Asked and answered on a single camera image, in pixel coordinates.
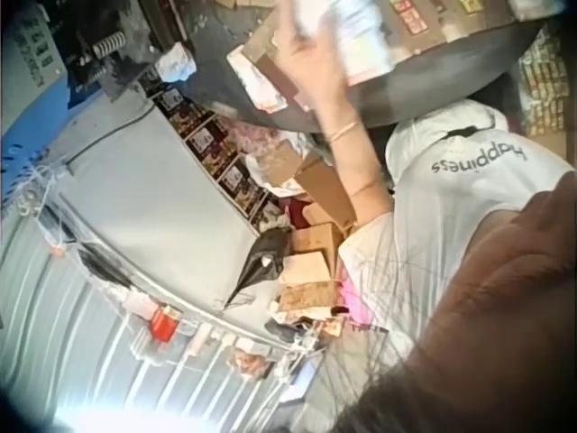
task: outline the bracelet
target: bracelet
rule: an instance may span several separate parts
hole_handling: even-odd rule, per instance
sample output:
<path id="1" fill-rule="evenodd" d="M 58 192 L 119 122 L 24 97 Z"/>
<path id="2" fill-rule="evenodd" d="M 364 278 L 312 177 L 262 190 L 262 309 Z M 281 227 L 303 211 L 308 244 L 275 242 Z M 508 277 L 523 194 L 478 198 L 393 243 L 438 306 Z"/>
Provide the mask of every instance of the bracelet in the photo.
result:
<path id="1" fill-rule="evenodd" d="M 328 142 L 330 144 L 336 142 L 337 140 L 343 138 L 344 135 L 347 135 L 359 122 L 356 120 L 354 122 L 350 122 L 346 127 L 344 127 L 341 131 L 336 134 L 333 134 L 329 137 Z"/>

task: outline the poster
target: poster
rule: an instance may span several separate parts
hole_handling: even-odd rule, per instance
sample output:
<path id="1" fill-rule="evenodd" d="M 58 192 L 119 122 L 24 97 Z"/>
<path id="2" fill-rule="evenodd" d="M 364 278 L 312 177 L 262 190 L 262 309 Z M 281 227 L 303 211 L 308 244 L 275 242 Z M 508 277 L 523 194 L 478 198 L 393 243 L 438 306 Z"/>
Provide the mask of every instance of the poster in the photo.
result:
<path id="1" fill-rule="evenodd" d="M 241 159 L 224 172 L 218 184 L 248 219 L 266 195 L 266 191 L 251 178 Z"/>
<path id="2" fill-rule="evenodd" d="M 160 92 L 167 90 L 170 87 L 169 83 L 165 83 L 160 79 L 160 75 L 156 68 L 150 68 L 139 80 L 146 97 L 154 97 Z"/>
<path id="3" fill-rule="evenodd" d="M 175 88 L 167 88 L 153 100 L 183 140 L 186 140 L 212 114 L 183 97 Z"/>
<path id="4" fill-rule="evenodd" d="M 238 157 L 236 145 L 226 136 L 227 132 L 215 119 L 186 140 L 187 147 L 214 180 L 219 180 Z"/>
<path id="5" fill-rule="evenodd" d="M 261 222 L 267 221 L 271 216 L 277 217 L 281 214 L 282 209 L 280 209 L 279 199 L 269 193 L 254 211 L 251 218 L 251 226 L 254 227 L 257 232 L 260 232 Z"/>

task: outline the box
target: box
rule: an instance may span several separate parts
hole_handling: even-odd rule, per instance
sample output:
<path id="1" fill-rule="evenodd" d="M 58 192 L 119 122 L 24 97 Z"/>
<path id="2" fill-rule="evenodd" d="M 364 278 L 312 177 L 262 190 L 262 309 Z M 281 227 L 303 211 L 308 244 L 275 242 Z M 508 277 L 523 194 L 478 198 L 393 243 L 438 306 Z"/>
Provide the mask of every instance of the box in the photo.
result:
<path id="1" fill-rule="evenodd" d="M 336 263 L 343 234 L 332 223 L 296 230 L 290 237 L 292 254 L 321 253 L 331 280 L 337 279 Z"/>
<path id="2" fill-rule="evenodd" d="M 287 286 L 280 293 L 278 312 L 298 311 L 300 316 L 324 320 L 332 316 L 331 309 L 339 305 L 340 299 L 339 286 L 334 281 Z"/>
<path id="3" fill-rule="evenodd" d="M 305 218 L 311 226 L 320 226 L 333 222 L 333 219 L 315 202 L 303 207 L 303 218 Z"/>
<path id="4" fill-rule="evenodd" d="M 337 256 L 343 240 L 343 234 L 332 223 L 292 233 L 292 255 L 285 259 L 285 269 L 279 279 L 284 284 L 279 313 L 288 313 L 288 319 L 332 317 L 333 308 L 341 305 Z"/>
<path id="5" fill-rule="evenodd" d="M 326 165 L 316 154 L 304 160 L 290 142 L 258 159 L 263 177 L 273 187 L 293 179 L 320 206 L 341 231 L 352 227 L 356 221 L 353 205 L 348 198 L 336 170 Z"/>
<path id="6" fill-rule="evenodd" d="M 568 161 L 573 167 L 577 166 L 574 150 L 572 152 L 572 144 L 568 139 L 568 133 L 565 131 L 549 133 L 531 137 L 532 140 L 549 149 L 556 155 L 559 155 L 564 160 Z"/>

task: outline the white cloth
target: white cloth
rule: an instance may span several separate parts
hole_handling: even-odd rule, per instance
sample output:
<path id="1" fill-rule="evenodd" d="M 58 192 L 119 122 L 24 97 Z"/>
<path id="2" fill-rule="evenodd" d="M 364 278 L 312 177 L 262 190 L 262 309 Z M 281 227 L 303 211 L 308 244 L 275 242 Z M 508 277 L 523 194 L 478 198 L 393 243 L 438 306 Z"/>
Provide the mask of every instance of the white cloth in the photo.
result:
<path id="1" fill-rule="evenodd" d="M 442 140 L 472 124 L 499 129 Z M 384 356 L 394 364 L 422 333 L 482 219 L 520 211 L 572 167 L 472 101 L 400 125 L 387 158 L 394 213 L 359 229 L 339 254 L 374 325 L 389 330 Z"/>
<path id="2" fill-rule="evenodd" d="M 197 71 L 197 64 L 189 50 L 177 42 L 156 62 L 156 70 L 165 83 L 186 81 Z"/>

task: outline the metal coil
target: metal coil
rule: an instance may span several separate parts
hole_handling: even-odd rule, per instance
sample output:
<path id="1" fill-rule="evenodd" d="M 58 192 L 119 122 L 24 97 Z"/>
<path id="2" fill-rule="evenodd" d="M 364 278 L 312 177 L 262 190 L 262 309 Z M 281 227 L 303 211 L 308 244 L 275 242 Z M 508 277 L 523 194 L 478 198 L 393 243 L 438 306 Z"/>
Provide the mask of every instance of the metal coil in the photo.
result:
<path id="1" fill-rule="evenodd" d="M 97 59 L 102 59 L 115 51 L 120 50 L 126 44 L 126 36 L 122 32 L 116 32 L 98 41 L 92 46 L 92 51 Z"/>
<path id="2" fill-rule="evenodd" d="M 90 75 L 88 76 L 86 84 L 89 85 L 89 84 L 95 83 L 100 77 L 105 75 L 106 72 L 108 72 L 108 69 L 106 68 L 106 66 L 101 66 L 100 68 L 96 69 L 94 72 L 90 73 Z"/>

